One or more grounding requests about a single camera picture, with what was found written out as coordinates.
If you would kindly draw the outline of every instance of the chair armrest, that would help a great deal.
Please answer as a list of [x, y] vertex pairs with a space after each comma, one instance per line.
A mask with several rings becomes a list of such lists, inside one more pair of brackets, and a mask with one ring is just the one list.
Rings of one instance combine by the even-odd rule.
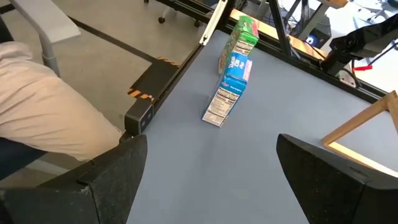
[[80, 35], [80, 30], [51, 0], [10, 0], [41, 37], [56, 44]]

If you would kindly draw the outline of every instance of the red object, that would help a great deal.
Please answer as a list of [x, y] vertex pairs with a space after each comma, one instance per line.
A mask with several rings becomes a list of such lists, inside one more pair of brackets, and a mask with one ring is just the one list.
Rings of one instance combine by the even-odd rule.
[[354, 71], [366, 71], [366, 70], [370, 70], [373, 68], [373, 65], [367, 65], [367, 66], [363, 66], [363, 67], [356, 67], [353, 68]]

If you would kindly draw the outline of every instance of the table surface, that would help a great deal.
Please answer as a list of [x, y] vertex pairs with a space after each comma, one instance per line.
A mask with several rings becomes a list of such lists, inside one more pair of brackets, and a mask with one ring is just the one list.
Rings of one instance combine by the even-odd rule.
[[[148, 125], [132, 224], [307, 224], [276, 154], [279, 133], [316, 146], [369, 103], [254, 49], [248, 87], [222, 128], [201, 120], [228, 35], [216, 31]], [[398, 170], [387, 112], [340, 143]]]

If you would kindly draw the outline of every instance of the wooden frame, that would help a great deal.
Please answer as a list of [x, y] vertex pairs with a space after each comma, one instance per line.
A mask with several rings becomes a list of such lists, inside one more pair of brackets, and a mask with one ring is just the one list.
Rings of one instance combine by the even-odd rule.
[[336, 142], [336, 140], [342, 138], [350, 131], [354, 130], [361, 124], [369, 121], [371, 118], [375, 117], [379, 113], [382, 113], [384, 110], [390, 111], [392, 122], [394, 122], [396, 131], [398, 132], [398, 96], [396, 91], [392, 91], [385, 97], [376, 101], [371, 106], [357, 114], [355, 117], [351, 118], [349, 121], [345, 122], [340, 127], [336, 128], [330, 134], [326, 135], [322, 139], [323, 146], [359, 164], [370, 167], [372, 169], [376, 169], [391, 176], [398, 177], [398, 172], [381, 164], [378, 164], [377, 162], [365, 156], [362, 156], [361, 154], [354, 152], [351, 149], [348, 149], [347, 147], [342, 146], [341, 144], [338, 144]]

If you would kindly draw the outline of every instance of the floor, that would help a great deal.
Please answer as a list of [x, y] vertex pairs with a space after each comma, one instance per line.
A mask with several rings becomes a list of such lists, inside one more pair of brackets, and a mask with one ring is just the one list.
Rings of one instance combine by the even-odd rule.
[[[157, 18], [164, 6], [151, 0], [53, 0], [67, 15], [111, 35], [153, 57], [165, 57], [183, 62], [198, 43], [198, 28], [193, 20], [177, 13], [159, 24]], [[9, 4], [1, 0], [0, 6]], [[42, 63], [40, 43], [35, 30], [16, 11], [2, 15], [15, 40], [28, 44], [34, 60]], [[127, 95], [129, 87], [149, 67], [150, 63], [118, 46], [110, 44], [84, 30], [81, 36], [57, 44], [55, 51], [61, 77], [87, 98], [115, 126], [123, 129], [125, 112], [135, 99]], [[61, 154], [42, 158], [61, 167], [72, 169], [79, 162]], [[22, 169], [0, 181], [0, 186], [35, 186], [53, 175]]]

